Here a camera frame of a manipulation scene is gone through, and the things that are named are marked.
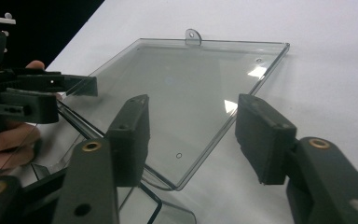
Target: transparent lid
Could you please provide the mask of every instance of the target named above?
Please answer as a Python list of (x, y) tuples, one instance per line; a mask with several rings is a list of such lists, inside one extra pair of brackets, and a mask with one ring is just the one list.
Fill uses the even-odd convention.
[(105, 133), (128, 99), (147, 94), (151, 138), (143, 179), (160, 189), (183, 188), (234, 122), (238, 95), (255, 94), (289, 50), (286, 43), (186, 34), (187, 40), (139, 39), (91, 74), (98, 97), (76, 95), (95, 88), (84, 83), (64, 99)]

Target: white surface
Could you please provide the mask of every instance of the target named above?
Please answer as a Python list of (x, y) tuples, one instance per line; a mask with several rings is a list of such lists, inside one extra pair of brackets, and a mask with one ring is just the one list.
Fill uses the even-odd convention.
[[(261, 88), (298, 128), (336, 143), (358, 169), (358, 1), (105, 0), (48, 68), (88, 75), (138, 38), (289, 42)], [(231, 129), (184, 190), (199, 223), (291, 223), (284, 186), (263, 187)]]

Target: plastic hanging tab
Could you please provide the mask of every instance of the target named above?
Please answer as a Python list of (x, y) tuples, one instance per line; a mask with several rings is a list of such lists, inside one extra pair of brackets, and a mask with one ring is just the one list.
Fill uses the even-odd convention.
[(193, 29), (186, 30), (186, 44), (192, 46), (201, 46), (202, 37), (199, 32)]

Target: dark background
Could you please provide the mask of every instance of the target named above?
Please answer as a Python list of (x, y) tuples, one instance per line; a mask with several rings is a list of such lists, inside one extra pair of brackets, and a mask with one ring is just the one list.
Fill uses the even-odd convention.
[(24, 67), (32, 60), (40, 60), (48, 66), (102, 2), (0, 0), (0, 17), (9, 12), (17, 23), (0, 24), (0, 31), (9, 31), (2, 65)]

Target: white tabletop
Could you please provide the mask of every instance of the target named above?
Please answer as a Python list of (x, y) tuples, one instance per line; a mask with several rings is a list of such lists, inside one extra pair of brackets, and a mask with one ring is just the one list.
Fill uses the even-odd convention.
[[(332, 141), (358, 169), (358, 1), (105, 0), (48, 70), (88, 75), (138, 38), (288, 42), (256, 96)], [(233, 129), (171, 196), (199, 223), (292, 223), (285, 186), (262, 186)]]

